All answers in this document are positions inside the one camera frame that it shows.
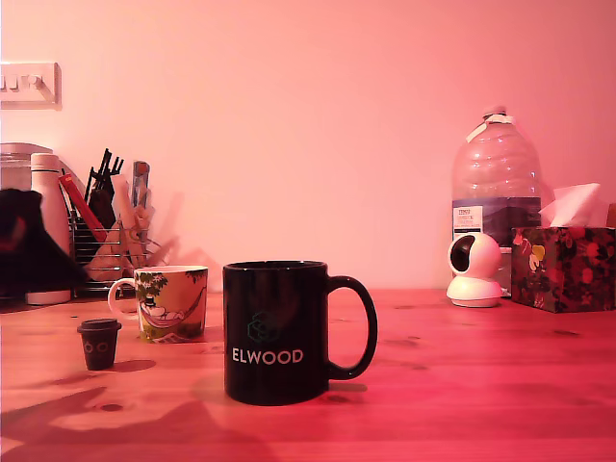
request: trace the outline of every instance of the light switch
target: light switch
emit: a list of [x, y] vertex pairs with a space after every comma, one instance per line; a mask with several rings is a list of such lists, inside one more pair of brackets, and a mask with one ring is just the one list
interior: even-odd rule
[[3, 110], [28, 109], [25, 103], [36, 103], [37, 109], [55, 109], [61, 104], [61, 73], [56, 63], [1, 63], [0, 75], [6, 81], [6, 89], [0, 92]]
[[42, 79], [39, 75], [29, 75], [28, 76], [28, 86], [31, 89], [40, 89], [42, 87]]
[[7, 87], [9, 87], [9, 90], [14, 90], [17, 91], [19, 89], [19, 87], [17, 86], [17, 76], [12, 74], [12, 75], [7, 75]]

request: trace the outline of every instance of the white camera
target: white camera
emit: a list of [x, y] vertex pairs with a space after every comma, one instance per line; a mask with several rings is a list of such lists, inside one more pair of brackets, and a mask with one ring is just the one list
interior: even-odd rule
[[449, 245], [449, 267], [455, 274], [447, 297], [454, 305], [490, 307], [499, 303], [501, 284], [493, 279], [501, 264], [501, 248], [487, 234], [467, 233]]

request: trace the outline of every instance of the small cup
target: small cup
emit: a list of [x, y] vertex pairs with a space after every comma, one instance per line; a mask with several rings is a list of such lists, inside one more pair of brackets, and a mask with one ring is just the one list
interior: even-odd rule
[[114, 365], [117, 331], [121, 327], [117, 320], [83, 321], [77, 327], [84, 344], [86, 366], [90, 371], [102, 371]]

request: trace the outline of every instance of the cup lid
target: cup lid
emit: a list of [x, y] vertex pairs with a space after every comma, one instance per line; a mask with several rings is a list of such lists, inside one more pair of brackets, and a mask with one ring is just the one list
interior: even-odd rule
[[112, 319], [98, 319], [98, 320], [87, 320], [83, 321], [79, 327], [77, 327], [77, 332], [95, 332], [100, 330], [119, 330], [121, 329], [122, 324], [120, 324], [117, 320]]

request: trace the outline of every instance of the miniature coffee cup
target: miniature coffee cup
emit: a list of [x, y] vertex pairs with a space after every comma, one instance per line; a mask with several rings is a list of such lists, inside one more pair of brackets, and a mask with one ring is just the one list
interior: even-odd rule
[[[203, 334], [208, 269], [201, 266], [168, 266], [135, 269], [134, 278], [117, 280], [107, 302], [119, 317], [139, 320], [141, 338], [148, 342], [186, 342]], [[129, 284], [137, 293], [137, 314], [120, 310], [116, 292]]]
[[86, 366], [90, 371], [102, 371], [114, 365], [117, 331], [121, 327], [117, 320], [83, 321], [77, 327], [84, 345]]

